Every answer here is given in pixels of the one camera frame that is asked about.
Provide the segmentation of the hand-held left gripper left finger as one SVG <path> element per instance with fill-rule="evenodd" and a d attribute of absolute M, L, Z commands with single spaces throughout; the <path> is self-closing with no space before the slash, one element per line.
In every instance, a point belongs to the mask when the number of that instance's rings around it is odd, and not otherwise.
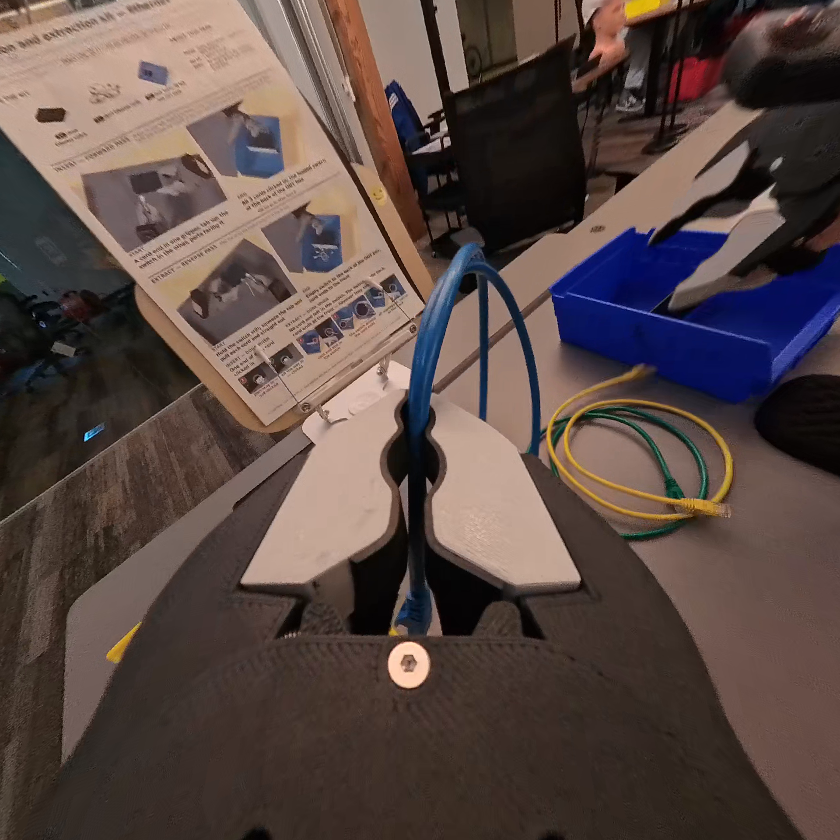
<path fill-rule="evenodd" d="M 352 634 L 388 634 L 408 565 L 405 400 L 405 391 L 387 394 L 313 446 L 243 590 L 323 603 Z"/>

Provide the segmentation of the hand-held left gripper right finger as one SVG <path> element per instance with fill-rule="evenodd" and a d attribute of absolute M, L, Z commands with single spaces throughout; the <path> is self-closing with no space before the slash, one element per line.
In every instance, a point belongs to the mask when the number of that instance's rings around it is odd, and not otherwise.
<path fill-rule="evenodd" d="M 424 438 L 425 572 L 442 634 L 472 634 L 495 602 L 581 588 L 529 470 L 495 428 L 434 395 Z"/>

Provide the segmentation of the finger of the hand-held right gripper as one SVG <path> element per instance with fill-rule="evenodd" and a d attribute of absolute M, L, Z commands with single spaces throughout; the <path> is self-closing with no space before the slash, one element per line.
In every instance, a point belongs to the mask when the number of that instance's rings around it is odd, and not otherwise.
<path fill-rule="evenodd" d="M 739 268 L 741 263 L 752 260 L 754 252 L 783 226 L 784 221 L 774 187 L 770 186 L 735 216 L 735 223 L 719 250 L 674 289 L 666 300 L 666 311 L 686 312 L 737 286 L 741 274 L 749 272 L 749 269 Z"/>
<path fill-rule="evenodd" d="M 783 152 L 777 144 L 735 140 L 695 176 L 647 246 L 777 246 L 783 218 L 776 198 Z"/>

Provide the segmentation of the blue plastic bin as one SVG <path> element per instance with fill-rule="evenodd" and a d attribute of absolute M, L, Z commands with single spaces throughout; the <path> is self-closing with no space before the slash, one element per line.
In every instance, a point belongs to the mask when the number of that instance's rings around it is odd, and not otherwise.
<path fill-rule="evenodd" d="M 649 236 L 629 228 L 551 286 L 562 341 L 740 403 L 774 388 L 838 318 L 838 246 L 813 269 L 717 295 L 683 318 L 656 313 L 725 234 L 688 230 L 653 248 Z"/>

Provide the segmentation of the yellow plastic bin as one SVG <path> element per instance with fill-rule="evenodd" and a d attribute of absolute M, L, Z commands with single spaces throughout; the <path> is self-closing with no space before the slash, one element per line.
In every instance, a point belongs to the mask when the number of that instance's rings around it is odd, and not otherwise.
<path fill-rule="evenodd" d="M 115 645 L 110 648 L 110 650 L 106 653 L 106 659 L 109 663 L 118 665 L 123 660 L 128 646 L 139 631 L 141 625 L 142 622 L 135 624 Z"/>

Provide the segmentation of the red plastic bin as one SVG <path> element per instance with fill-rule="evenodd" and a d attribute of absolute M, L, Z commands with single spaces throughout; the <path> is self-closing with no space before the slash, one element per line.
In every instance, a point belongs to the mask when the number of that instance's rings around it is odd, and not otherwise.
<path fill-rule="evenodd" d="M 726 57 L 687 57 L 675 63 L 668 89 L 667 102 L 692 102 L 705 97 L 721 79 Z"/>

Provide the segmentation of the black office chair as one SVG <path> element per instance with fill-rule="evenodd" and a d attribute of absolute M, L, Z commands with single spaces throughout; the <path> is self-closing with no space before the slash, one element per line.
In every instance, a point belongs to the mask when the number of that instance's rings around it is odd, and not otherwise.
<path fill-rule="evenodd" d="M 493 254 L 583 218 L 585 155 L 569 37 L 499 76 L 444 98 L 455 179 L 423 209 L 465 212 Z"/>

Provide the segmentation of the wooden display board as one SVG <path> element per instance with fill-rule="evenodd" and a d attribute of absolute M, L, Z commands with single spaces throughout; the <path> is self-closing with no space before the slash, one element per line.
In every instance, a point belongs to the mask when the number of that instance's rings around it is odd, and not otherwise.
<path fill-rule="evenodd" d="M 351 174 L 357 192 L 369 207 L 369 212 L 379 226 L 394 260 L 404 274 L 406 282 L 413 285 L 421 299 L 427 301 L 434 289 L 434 282 L 390 197 L 388 196 L 388 204 L 377 206 L 369 196 L 369 189 L 372 186 L 383 186 L 378 173 L 375 169 L 352 162 L 319 115 L 314 113 L 313 116 L 326 139 L 336 150 L 343 166 Z M 259 420 L 257 415 L 245 404 L 244 398 L 235 392 L 233 386 L 226 383 L 222 375 L 210 365 L 193 342 L 175 326 L 173 321 L 145 290 L 136 286 L 133 294 L 143 319 L 195 375 L 198 381 L 218 400 L 236 423 L 261 434 L 278 434 L 302 424 L 318 407 L 332 399 L 360 375 L 405 347 L 411 339 L 417 336 L 419 326 L 419 317 L 415 317 L 402 327 L 397 328 L 389 338 L 384 339 L 369 350 L 362 350 L 357 361 L 352 361 L 333 374 L 310 396 L 304 398 L 302 403 L 295 405 L 272 423 L 265 424 Z"/>

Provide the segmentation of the blue jacket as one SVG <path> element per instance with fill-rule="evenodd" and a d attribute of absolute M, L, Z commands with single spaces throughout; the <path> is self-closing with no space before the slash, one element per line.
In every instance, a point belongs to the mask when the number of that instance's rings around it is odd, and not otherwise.
<path fill-rule="evenodd" d="M 427 127 L 397 80 L 386 85 L 385 97 L 403 152 L 412 154 L 424 147 L 429 142 Z"/>

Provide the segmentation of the instruction poster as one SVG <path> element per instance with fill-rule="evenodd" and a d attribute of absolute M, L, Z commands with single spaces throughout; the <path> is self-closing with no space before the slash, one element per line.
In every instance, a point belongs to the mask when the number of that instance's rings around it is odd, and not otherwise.
<path fill-rule="evenodd" d="M 244 426 L 416 333 L 413 243 L 240 2 L 2 2 L 1 80 L 2 132 Z"/>

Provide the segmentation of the wooden pillar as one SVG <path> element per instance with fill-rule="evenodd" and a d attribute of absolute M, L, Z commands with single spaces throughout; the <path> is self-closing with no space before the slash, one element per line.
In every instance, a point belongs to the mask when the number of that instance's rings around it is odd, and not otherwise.
<path fill-rule="evenodd" d="M 374 167 L 412 241 L 426 232 L 390 106 L 358 1 L 325 3 L 348 71 L 357 112 Z"/>

